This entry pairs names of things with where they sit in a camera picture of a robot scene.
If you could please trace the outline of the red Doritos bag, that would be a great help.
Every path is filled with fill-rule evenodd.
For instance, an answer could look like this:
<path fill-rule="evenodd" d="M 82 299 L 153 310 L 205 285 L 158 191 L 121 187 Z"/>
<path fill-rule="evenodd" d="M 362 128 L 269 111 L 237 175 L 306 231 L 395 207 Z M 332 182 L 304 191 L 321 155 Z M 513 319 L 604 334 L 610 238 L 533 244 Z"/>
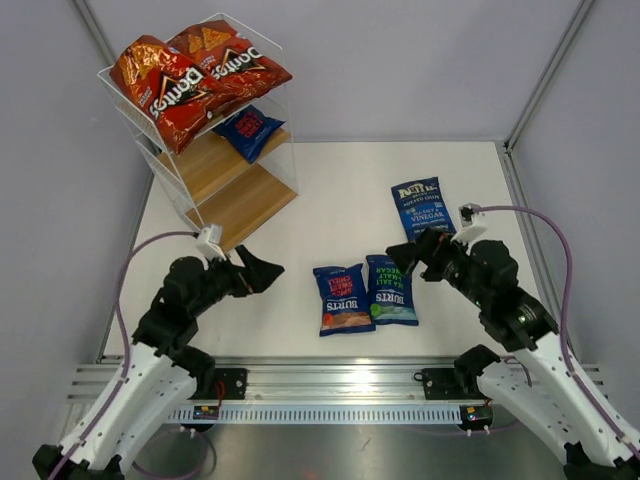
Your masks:
<path fill-rule="evenodd" d="M 140 36 L 121 53 L 110 77 L 176 154 L 236 99 L 231 87 L 151 35 Z"/>
<path fill-rule="evenodd" d="M 225 20 L 191 25 L 168 44 L 233 91 L 235 100 L 226 106 L 226 115 L 292 79 Z"/>

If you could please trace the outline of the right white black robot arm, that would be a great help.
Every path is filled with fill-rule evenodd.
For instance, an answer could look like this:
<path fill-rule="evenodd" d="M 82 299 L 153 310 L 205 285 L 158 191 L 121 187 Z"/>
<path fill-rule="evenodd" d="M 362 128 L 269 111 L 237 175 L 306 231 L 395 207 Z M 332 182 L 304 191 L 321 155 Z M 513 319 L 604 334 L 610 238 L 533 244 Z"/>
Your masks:
<path fill-rule="evenodd" d="M 519 385 L 497 354 L 477 345 L 454 362 L 460 393 L 504 406 L 554 453 L 568 479 L 638 478 L 638 430 L 585 375 L 545 307 L 519 286 L 518 263 L 503 242 L 469 244 L 427 229 L 386 252 L 401 272 L 424 264 L 425 281 L 445 281 L 474 304 L 489 336 L 538 382 Z"/>

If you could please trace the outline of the blue Burts chilli bag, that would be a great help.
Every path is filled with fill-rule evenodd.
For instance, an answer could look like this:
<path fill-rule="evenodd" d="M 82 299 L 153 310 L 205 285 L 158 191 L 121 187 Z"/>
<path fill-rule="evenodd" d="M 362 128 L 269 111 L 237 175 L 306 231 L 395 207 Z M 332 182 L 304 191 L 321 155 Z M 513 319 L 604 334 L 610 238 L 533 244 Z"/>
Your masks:
<path fill-rule="evenodd" d="M 284 121 L 265 115 L 254 106 L 248 106 L 215 126 L 212 131 L 226 139 L 249 164 L 258 160 L 271 136 Z"/>
<path fill-rule="evenodd" d="M 367 333 L 376 330 L 370 315 L 363 264 L 313 269 L 322 301 L 320 337 Z"/>

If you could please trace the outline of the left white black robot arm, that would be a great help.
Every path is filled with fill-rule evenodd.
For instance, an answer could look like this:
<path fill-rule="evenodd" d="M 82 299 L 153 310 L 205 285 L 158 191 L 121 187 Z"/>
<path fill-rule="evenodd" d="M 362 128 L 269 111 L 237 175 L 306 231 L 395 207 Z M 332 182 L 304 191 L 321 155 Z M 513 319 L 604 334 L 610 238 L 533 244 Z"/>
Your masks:
<path fill-rule="evenodd" d="M 226 297 L 265 292 L 285 271 L 238 246 L 225 254 L 181 257 L 169 267 L 149 310 L 125 343 L 123 361 L 90 410 L 32 464 L 41 479 L 122 479 L 170 413 L 215 388 L 215 361 L 191 346 L 197 319 Z"/>

